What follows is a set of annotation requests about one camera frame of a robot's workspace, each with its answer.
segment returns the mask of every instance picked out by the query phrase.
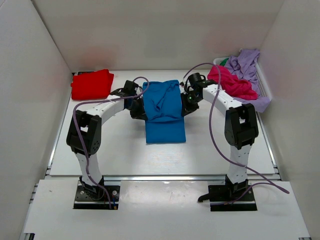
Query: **folded red cloth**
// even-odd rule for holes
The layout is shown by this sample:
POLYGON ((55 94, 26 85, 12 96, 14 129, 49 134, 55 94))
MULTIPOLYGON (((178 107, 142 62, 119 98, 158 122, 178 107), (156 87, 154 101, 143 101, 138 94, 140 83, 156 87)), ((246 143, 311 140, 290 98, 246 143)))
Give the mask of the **folded red cloth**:
POLYGON ((108 69, 73 76, 71 98, 73 100, 105 99, 111 91, 114 74, 108 69))
MULTIPOLYGON (((218 68, 221 72, 222 89, 227 94, 245 100, 256 100, 258 98, 258 94, 252 90, 251 82, 244 79, 239 80, 237 75, 231 75, 224 66, 218 66, 218 68)), ((219 74, 215 66, 211 68, 207 78, 218 82, 219 74)))

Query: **purple cloth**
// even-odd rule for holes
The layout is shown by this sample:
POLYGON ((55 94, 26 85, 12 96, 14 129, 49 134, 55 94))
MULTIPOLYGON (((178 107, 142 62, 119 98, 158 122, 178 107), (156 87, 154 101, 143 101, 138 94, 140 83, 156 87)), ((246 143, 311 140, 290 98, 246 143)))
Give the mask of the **purple cloth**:
POLYGON ((270 103, 270 99, 261 96, 259 80, 256 76, 256 63, 260 51, 258 49, 243 49, 239 56, 230 56, 224 65, 232 75, 237 75, 239 79, 248 80, 252 85, 252 90, 258 94, 257 100, 245 100, 235 97, 236 100, 244 104, 252 104, 257 112, 263 113, 270 103))

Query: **green cloth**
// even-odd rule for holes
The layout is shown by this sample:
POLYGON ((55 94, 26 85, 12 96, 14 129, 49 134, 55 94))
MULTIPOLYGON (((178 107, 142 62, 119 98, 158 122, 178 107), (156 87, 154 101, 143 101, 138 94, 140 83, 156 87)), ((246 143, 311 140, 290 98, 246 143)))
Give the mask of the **green cloth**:
POLYGON ((226 58, 225 60, 223 60, 219 65, 220 66, 225 66, 226 62, 228 61, 229 58, 226 58))

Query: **clothing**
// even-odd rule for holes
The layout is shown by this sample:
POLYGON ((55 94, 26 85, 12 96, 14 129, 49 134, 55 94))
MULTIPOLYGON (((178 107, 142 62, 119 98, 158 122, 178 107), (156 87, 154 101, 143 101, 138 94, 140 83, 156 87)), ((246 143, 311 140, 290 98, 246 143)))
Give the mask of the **clothing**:
MULTIPOLYGON (((146 87, 147 83, 144 82, 143 90, 146 87)), ((178 80, 151 81, 143 94, 143 104, 148 118, 145 121, 147 144, 186 142, 178 80)))
POLYGON ((228 61, 228 59, 229 58, 226 58, 226 59, 224 59, 222 62, 220 62, 220 66, 224 66, 224 65, 226 65, 226 63, 227 63, 227 61, 228 61))
MULTIPOLYGON (((237 75, 231 73, 224 66, 218 66, 221 72, 221 86, 227 94, 245 100, 256 100, 258 94, 252 90, 251 83, 246 80, 239 80, 237 75)), ((219 81, 218 70, 213 66, 207 76, 207 79, 219 81)))
POLYGON ((111 91, 114 75, 108 69, 73 76, 73 100, 105 99, 111 91))
POLYGON ((236 100, 244 104, 252 104, 257 112, 263 113, 269 105, 270 99, 266 96, 261 96, 259 89, 259 80, 256 76, 256 63, 259 55, 260 52, 257 49, 243 49, 238 57, 230 56, 225 67, 231 74, 237 75, 238 78, 248 80, 252 85, 252 90, 258 94, 256 100, 248 101, 241 98, 236 98, 236 100))

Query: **white basket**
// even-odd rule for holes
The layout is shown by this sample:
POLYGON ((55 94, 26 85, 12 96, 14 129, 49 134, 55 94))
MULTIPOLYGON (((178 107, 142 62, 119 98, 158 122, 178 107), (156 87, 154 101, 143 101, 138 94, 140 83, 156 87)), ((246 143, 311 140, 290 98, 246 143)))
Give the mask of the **white basket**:
MULTIPOLYGON (((228 58, 227 56, 226 57, 218 57, 216 59, 213 60, 213 64, 215 65, 219 65, 223 60, 225 60, 226 58, 228 58)), ((272 99, 272 95, 271 95, 271 92, 269 90, 269 87, 268 87, 268 84, 267 84, 267 81, 261 71, 261 68, 259 66, 258 63, 255 64, 255 67, 256 67, 256 77, 258 78, 258 86, 259 86, 259 89, 261 91, 261 95, 263 97, 268 97, 270 100, 272 99)))

